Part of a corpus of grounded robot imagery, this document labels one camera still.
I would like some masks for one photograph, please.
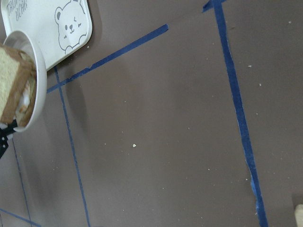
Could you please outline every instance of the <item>blue tape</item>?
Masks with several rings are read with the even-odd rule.
[[[259,223],[261,227],[268,227],[267,217],[265,213],[264,203],[262,199],[261,189],[258,180],[258,174],[256,170],[255,159],[253,156],[253,151],[250,142],[250,135],[248,131],[248,126],[245,119],[245,113],[243,109],[242,98],[240,94],[240,88],[238,84],[236,69],[232,60],[232,55],[228,46],[228,39],[226,33],[226,23],[224,18],[224,12],[222,9],[222,0],[212,0],[214,12],[218,24],[221,44],[224,53],[224,59],[227,69],[227,74],[229,78],[229,83],[232,90],[232,99],[235,105],[237,120],[239,124],[242,144],[244,148],[244,154],[246,158],[246,163],[249,167],[251,174],[251,187],[256,197],[256,210],[259,218]]]
[[[202,13],[212,9],[214,6],[213,6],[213,1],[212,0],[209,0],[204,6],[203,6],[203,11]]]
[[[12,139],[12,141],[13,141],[13,147],[14,147],[14,151],[15,151],[15,157],[16,157],[16,161],[17,161],[18,172],[19,172],[19,177],[20,177],[20,181],[21,181],[23,196],[24,196],[24,200],[25,200],[25,205],[26,205],[26,207],[27,207],[27,214],[28,214],[29,220],[31,221],[32,219],[31,219],[30,213],[29,213],[28,202],[27,202],[27,196],[26,196],[26,193],[25,193],[25,188],[24,188],[23,179],[22,179],[22,174],[21,174],[21,168],[20,168],[20,164],[19,164],[18,157],[17,157],[17,152],[16,152],[16,147],[15,147],[14,139]]]
[[[59,75],[58,75],[58,70],[57,70],[56,66],[55,66],[54,70],[55,70],[57,82],[59,83],[60,82],[59,81]],[[67,130],[68,130],[68,134],[69,134],[69,137],[70,137],[71,150],[72,150],[72,155],[73,155],[73,158],[74,158],[75,167],[76,167],[76,171],[77,171],[77,177],[78,177],[80,191],[81,191],[81,195],[82,195],[82,200],[83,200],[83,205],[84,205],[84,210],[85,210],[86,221],[87,221],[88,227],[90,227],[89,212],[88,212],[87,205],[86,205],[86,200],[85,200],[85,196],[84,196],[84,190],[83,190],[82,180],[81,180],[81,176],[80,176],[80,170],[79,170],[78,161],[77,161],[77,157],[76,157],[75,146],[74,146],[73,138],[72,138],[72,135],[71,135],[70,123],[69,123],[69,120],[68,120],[67,111],[66,111],[66,105],[65,105],[65,101],[64,101],[64,97],[63,97],[63,93],[62,93],[61,87],[59,87],[59,93],[60,93],[61,102],[62,102],[62,106],[63,106],[63,111],[64,111],[65,121],[66,121],[66,125],[67,125]]]
[[[41,225],[39,225],[39,224],[37,224],[37,223],[35,223],[35,222],[33,222],[33,221],[27,220],[27,219],[25,219],[25,218],[23,218],[23,217],[21,217],[21,216],[18,216],[18,215],[16,215],[16,214],[13,214],[13,213],[11,213],[11,212],[8,212],[8,211],[6,211],[6,210],[4,210],[4,209],[1,209],[1,208],[0,208],[0,211],[2,211],[3,213],[6,213],[6,214],[8,214],[8,215],[11,215],[11,216],[13,216],[13,217],[15,217],[15,218],[18,218],[18,219],[20,219],[20,220],[22,220],[22,221],[24,221],[24,222],[27,222],[27,223],[29,223],[29,224],[31,224],[31,225],[33,225],[33,226],[41,227]]]
[[[140,45],[142,45],[142,44],[160,36],[161,34],[165,33],[168,29],[169,29],[169,26],[167,24],[159,27],[158,29],[148,33],[147,35],[145,35],[145,36],[141,37],[140,39],[132,42],[131,44],[123,47],[122,49],[112,53],[111,55],[109,55],[109,56],[107,56],[107,57],[105,57],[101,60],[99,60],[98,62],[94,63],[90,68],[85,68],[85,69],[81,70],[80,72],[74,74],[72,77],[70,77],[68,79],[65,79],[62,82],[58,83],[57,85],[49,88],[47,90],[47,93],[50,93],[50,92],[56,90],[58,87],[61,87],[65,84],[67,84],[67,83],[85,75],[86,73],[88,73],[88,72],[90,72],[90,71],[92,71],[92,70],[94,70],[94,69],[96,69],[96,68],[98,68],[98,67],[100,67],[100,66],[102,66],[106,63],[108,63],[109,61],[121,56],[122,54],[125,54],[125,53],[131,51],[132,49],[134,49],[134,48],[136,48],[136,47],[138,47],[138,46],[140,46]]]

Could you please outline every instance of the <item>gray floor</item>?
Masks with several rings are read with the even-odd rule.
[[[0,160],[0,209],[15,215],[0,211],[0,226],[30,226],[16,216],[43,227],[258,226],[214,10],[201,13],[206,0],[88,2],[89,48],[56,67],[60,81],[169,30],[62,86],[62,97],[47,94],[38,122]],[[223,9],[268,223],[295,227],[303,2]],[[0,31],[3,42],[2,21]],[[52,69],[48,87],[56,83]]]

